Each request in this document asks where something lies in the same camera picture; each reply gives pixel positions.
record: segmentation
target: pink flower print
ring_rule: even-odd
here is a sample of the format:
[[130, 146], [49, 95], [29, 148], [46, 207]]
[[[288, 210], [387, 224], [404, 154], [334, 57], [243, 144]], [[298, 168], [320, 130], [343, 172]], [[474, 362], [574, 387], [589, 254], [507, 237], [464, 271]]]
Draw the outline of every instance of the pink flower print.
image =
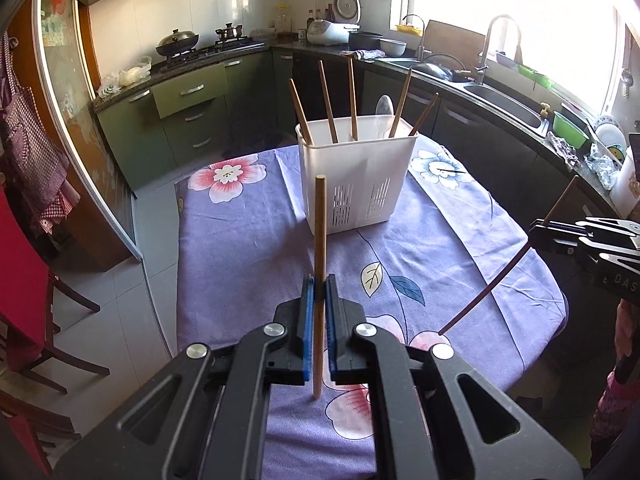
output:
[[[378, 317], [367, 317], [371, 324], [389, 330], [402, 343], [404, 335], [396, 318], [385, 314]], [[450, 344], [444, 336], [437, 332], [420, 332], [412, 341], [411, 346], [428, 350], [436, 343]], [[338, 386], [329, 376], [328, 351], [324, 351], [322, 364], [322, 382], [324, 386], [337, 392], [342, 392], [331, 400], [324, 411], [325, 415], [334, 425], [335, 433], [349, 440], [360, 440], [373, 435], [371, 425], [371, 403], [369, 400], [369, 387], [366, 384], [348, 384]]]
[[254, 164], [257, 160], [258, 155], [254, 153], [209, 164], [191, 175], [189, 189], [208, 189], [214, 204], [229, 202], [242, 193], [242, 184], [254, 184], [267, 176], [263, 164]]

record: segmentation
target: faucet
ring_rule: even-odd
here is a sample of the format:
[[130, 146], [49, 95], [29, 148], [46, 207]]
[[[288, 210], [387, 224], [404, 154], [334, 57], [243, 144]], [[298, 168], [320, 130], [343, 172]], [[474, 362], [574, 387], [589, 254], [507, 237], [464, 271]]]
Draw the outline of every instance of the faucet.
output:
[[520, 30], [520, 25], [508, 14], [498, 14], [494, 19], [489, 22], [489, 29], [486, 32], [486, 36], [484, 37], [484, 47], [482, 48], [482, 55], [480, 57], [480, 66], [476, 67], [476, 72], [478, 73], [478, 84], [482, 84], [484, 81], [484, 73], [489, 68], [486, 64], [486, 55], [489, 52], [489, 41], [491, 40], [491, 32], [494, 28], [494, 23], [497, 22], [500, 18], [506, 18], [507, 20], [511, 20], [515, 23], [518, 29], [518, 46], [516, 47], [516, 54], [513, 57], [513, 60], [521, 65], [522, 64], [522, 49], [520, 47], [520, 41], [522, 40], [522, 31]]
[[420, 38], [420, 44], [418, 48], [415, 49], [415, 59], [419, 62], [422, 62], [422, 58], [424, 57], [424, 33], [427, 30], [427, 26], [424, 23], [424, 20], [418, 16], [417, 14], [408, 14], [402, 20], [406, 20], [409, 16], [415, 16], [422, 22], [422, 37]]

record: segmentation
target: window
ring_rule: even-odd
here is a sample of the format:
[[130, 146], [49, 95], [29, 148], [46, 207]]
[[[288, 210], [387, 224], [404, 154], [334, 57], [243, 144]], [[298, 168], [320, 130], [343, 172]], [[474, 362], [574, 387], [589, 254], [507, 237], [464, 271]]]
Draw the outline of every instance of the window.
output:
[[[402, 6], [425, 20], [483, 35], [494, 16], [513, 16], [522, 30], [524, 64], [549, 76], [592, 114], [601, 113], [617, 88], [624, 27], [612, 0], [405, 0]], [[498, 20], [490, 52], [513, 57], [516, 42], [513, 23]]]

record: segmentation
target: gas stove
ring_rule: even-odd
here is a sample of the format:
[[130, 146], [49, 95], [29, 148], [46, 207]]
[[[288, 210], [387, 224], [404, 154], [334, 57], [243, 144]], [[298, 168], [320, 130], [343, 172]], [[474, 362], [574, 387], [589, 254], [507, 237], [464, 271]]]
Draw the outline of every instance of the gas stove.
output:
[[242, 51], [248, 48], [255, 48], [257, 46], [263, 46], [264, 43], [261, 41], [255, 41], [246, 36], [242, 36], [240, 38], [234, 38], [232, 40], [226, 41], [217, 41], [212, 46], [206, 46], [204, 48], [193, 48], [187, 52], [183, 52], [182, 54], [177, 54], [176, 56], [168, 57], [164, 61], [157, 63], [151, 67], [152, 73], [164, 73], [170, 70], [174, 70], [183, 65], [187, 65], [191, 62], [197, 61], [199, 59], [203, 59], [205, 57], [214, 56], [215, 54], [220, 54], [221, 52], [229, 52], [229, 51]]

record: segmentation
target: black countertop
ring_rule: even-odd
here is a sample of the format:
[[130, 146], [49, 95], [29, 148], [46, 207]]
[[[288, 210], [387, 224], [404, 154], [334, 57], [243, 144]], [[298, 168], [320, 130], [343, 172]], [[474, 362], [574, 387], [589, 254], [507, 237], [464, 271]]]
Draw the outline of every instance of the black countertop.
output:
[[[241, 51], [221, 52], [219, 54], [207, 56], [193, 62], [177, 66], [176, 68], [167, 70], [166, 72], [152, 73], [149, 77], [131, 86], [123, 88], [119, 93], [112, 94], [105, 99], [97, 97], [94, 100], [94, 110], [96, 112], [100, 112], [123, 99], [138, 94], [140, 91], [144, 91], [153, 85], [181, 74], [192, 72], [193, 70], [219, 63], [227, 59], [255, 54], [257, 52], [264, 52], [272, 48], [287, 51], [302, 51], [306, 54], [313, 54], [319, 57], [340, 57], [340, 52], [347, 49], [345, 45], [322, 46], [307, 44], [303, 41], [294, 41], [289, 43], [277, 43], [276, 41], [272, 41], [266, 42], [264, 45], [246, 48]], [[405, 68], [391, 65], [380, 60], [373, 62], [360, 62], [366, 63], [367, 70], [372, 72], [377, 72], [382, 75], [395, 77], [401, 80], [406, 78], [407, 69]], [[618, 213], [609, 198], [609, 192], [602, 187], [602, 184], [596, 174], [592, 173], [584, 163], [581, 166], [576, 167], [573, 171], [569, 170], [565, 165], [564, 160], [556, 155], [555, 151], [546, 139], [538, 136], [510, 115], [501, 111], [499, 108], [495, 108], [485, 103], [475, 95], [464, 92], [461, 89], [448, 84], [446, 81], [417, 72], [413, 72], [412, 81], [412, 84], [416, 84], [418, 88], [422, 86], [424, 89], [429, 91], [433, 91], [435, 88], [435, 91], [439, 92], [443, 98], [453, 98], [454, 101], [457, 102], [464, 100], [465, 105], [470, 105], [471, 112], [476, 113], [478, 116], [481, 116], [485, 120], [488, 120], [509, 132], [512, 136], [529, 146], [538, 155], [542, 156], [547, 162], [551, 163], [557, 170], [561, 171], [562, 174], [565, 174], [568, 177], [578, 174], [580, 176], [580, 184], [578, 184], [579, 188], [604, 212], [612, 216], [618, 216]]]

